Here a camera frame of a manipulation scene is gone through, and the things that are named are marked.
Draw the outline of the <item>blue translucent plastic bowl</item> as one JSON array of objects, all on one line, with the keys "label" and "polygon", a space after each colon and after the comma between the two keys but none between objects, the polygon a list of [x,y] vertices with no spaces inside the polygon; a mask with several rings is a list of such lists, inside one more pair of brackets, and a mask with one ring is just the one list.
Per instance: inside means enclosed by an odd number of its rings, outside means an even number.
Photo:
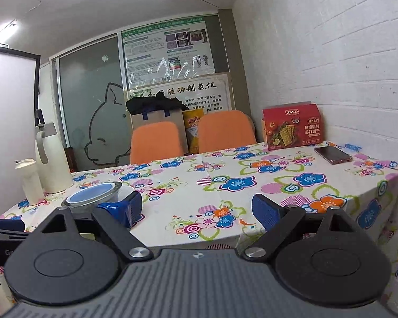
[{"label": "blue translucent plastic bowl", "polygon": [[116,185],[112,182],[96,184],[68,196],[66,203],[68,205],[82,205],[89,202],[95,202],[108,194],[112,194]]}]

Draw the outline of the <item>yellow snack bag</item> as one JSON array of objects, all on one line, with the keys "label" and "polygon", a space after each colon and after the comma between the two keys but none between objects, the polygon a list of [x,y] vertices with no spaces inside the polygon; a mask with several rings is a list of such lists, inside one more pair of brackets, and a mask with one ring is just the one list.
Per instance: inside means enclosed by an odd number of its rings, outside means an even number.
[{"label": "yellow snack bag", "polygon": [[199,152],[198,123],[204,116],[203,108],[183,111],[183,120],[185,125],[188,148],[191,154]]}]

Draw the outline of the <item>white ceramic bowl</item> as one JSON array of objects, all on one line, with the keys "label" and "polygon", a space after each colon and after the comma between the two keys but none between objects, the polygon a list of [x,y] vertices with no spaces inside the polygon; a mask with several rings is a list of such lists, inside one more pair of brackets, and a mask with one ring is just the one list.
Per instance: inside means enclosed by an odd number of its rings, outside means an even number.
[{"label": "white ceramic bowl", "polygon": [[133,191],[134,191],[133,187],[122,184],[121,188],[118,191],[118,198],[116,201],[120,202],[125,200],[125,198],[127,198],[130,195],[130,193],[132,193]]}]

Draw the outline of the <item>stainless steel bowl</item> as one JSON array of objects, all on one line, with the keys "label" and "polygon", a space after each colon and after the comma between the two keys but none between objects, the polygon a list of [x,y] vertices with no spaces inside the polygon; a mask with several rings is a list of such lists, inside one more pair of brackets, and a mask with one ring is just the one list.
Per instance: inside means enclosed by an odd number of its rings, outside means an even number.
[{"label": "stainless steel bowl", "polygon": [[95,201],[89,202],[82,205],[68,205],[66,203],[66,198],[62,201],[61,206],[70,209],[71,213],[91,213],[93,209],[103,202],[117,202],[118,191],[121,188],[122,184],[120,182],[112,182],[116,185],[116,188],[113,190],[112,194],[108,194],[105,197]]}]

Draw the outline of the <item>white thermos jug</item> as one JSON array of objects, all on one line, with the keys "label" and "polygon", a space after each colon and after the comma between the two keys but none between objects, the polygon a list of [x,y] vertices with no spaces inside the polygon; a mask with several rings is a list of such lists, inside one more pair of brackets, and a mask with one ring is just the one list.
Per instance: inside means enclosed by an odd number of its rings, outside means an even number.
[{"label": "white thermos jug", "polygon": [[39,124],[35,133],[36,163],[44,191],[48,194],[65,191],[72,186],[72,176],[54,124]]}]

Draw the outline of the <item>orange chair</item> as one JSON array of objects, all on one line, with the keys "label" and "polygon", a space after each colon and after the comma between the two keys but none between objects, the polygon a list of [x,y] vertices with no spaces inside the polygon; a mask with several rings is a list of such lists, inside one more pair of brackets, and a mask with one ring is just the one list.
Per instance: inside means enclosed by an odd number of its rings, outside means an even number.
[{"label": "orange chair", "polygon": [[155,160],[184,155],[180,134],[175,123],[163,121],[142,125],[131,137],[131,164],[144,164]]},{"label": "orange chair", "polygon": [[238,148],[257,142],[252,120],[238,110],[204,115],[198,123],[198,137],[200,153]]}]

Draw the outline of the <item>right orange chair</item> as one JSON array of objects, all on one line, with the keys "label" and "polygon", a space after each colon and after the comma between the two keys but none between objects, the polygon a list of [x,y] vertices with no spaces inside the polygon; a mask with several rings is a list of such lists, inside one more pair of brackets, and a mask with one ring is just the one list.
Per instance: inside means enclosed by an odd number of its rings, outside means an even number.
[{"label": "right orange chair", "polygon": [[200,153],[238,148],[257,142],[252,120],[238,110],[204,115],[198,123],[198,137]]}]

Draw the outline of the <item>left orange chair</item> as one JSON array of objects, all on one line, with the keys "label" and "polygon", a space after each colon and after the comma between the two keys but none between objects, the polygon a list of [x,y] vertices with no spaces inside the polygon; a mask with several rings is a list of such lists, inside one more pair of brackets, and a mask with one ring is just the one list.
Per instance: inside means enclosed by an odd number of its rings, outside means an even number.
[{"label": "left orange chair", "polygon": [[175,123],[163,121],[142,125],[131,137],[131,164],[144,164],[155,160],[184,155],[180,134]]}]

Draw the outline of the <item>dark smartphone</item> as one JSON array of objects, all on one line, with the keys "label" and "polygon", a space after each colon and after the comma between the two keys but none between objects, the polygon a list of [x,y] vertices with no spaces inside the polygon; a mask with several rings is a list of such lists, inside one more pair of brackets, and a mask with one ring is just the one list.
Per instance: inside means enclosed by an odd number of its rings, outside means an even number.
[{"label": "dark smartphone", "polygon": [[330,164],[342,164],[352,161],[350,155],[333,146],[317,147],[315,152]]}]

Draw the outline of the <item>dark brown gift bag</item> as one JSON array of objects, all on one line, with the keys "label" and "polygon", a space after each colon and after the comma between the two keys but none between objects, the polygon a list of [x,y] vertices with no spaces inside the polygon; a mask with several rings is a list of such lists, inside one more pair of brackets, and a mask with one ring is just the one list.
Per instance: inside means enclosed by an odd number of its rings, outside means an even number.
[{"label": "dark brown gift bag", "polygon": [[67,158],[67,163],[68,163],[71,173],[77,172],[78,168],[77,168],[77,162],[75,159],[75,153],[74,153],[73,148],[72,147],[64,148],[64,152],[65,152],[65,155]]}]

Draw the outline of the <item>small white bottle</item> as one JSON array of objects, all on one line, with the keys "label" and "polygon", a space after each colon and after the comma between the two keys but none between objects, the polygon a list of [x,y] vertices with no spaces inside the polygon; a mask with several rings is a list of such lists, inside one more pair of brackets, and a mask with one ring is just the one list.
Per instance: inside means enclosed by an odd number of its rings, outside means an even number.
[{"label": "small white bottle", "polygon": [[23,191],[30,205],[37,205],[44,199],[44,192],[38,176],[34,159],[24,159],[15,164],[15,170],[21,178]]}]

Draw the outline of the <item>red cracker box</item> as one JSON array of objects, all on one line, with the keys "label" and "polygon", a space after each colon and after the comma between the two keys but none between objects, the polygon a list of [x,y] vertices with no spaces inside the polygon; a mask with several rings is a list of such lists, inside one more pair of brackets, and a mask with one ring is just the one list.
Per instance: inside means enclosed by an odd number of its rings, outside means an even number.
[{"label": "red cracker box", "polygon": [[323,119],[314,103],[265,108],[262,127],[270,151],[316,145],[324,139]]}]

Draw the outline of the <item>floral tablecloth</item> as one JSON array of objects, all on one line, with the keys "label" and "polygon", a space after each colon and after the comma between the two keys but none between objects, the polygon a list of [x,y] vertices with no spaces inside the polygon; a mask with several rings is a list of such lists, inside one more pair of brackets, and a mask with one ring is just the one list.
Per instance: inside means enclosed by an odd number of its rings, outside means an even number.
[{"label": "floral tablecloth", "polygon": [[[27,238],[0,275],[8,317],[391,317],[398,274],[398,164],[263,144],[76,173],[7,215]],[[71,213],[78,190],[120,182],[142,197],[125,228]],[[262,194],[287,214],[266,231]]]}]

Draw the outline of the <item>white poster with chinese text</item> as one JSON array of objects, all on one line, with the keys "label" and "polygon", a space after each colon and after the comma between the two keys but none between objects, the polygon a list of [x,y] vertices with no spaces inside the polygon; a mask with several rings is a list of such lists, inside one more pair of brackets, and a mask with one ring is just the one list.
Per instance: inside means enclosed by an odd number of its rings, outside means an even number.
[{"label": "white poster with chinese text", "polygon": [[229,73],[214,73],[195,78],[150,85],[128,92],[128,98],[152,97],[163,93],[177,98],[189,109],[202,108],[204,113],[230,111],[233,108]]}]

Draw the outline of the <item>green framed wall poster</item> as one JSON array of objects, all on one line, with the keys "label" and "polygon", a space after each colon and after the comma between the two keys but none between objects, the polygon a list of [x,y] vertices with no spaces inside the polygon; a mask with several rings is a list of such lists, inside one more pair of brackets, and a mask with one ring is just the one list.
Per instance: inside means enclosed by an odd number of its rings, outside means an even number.
[{"label": "green framed wall poster", "polygon": [[121,36],[129,90],[215,73],[204,16],[147,24]]}]

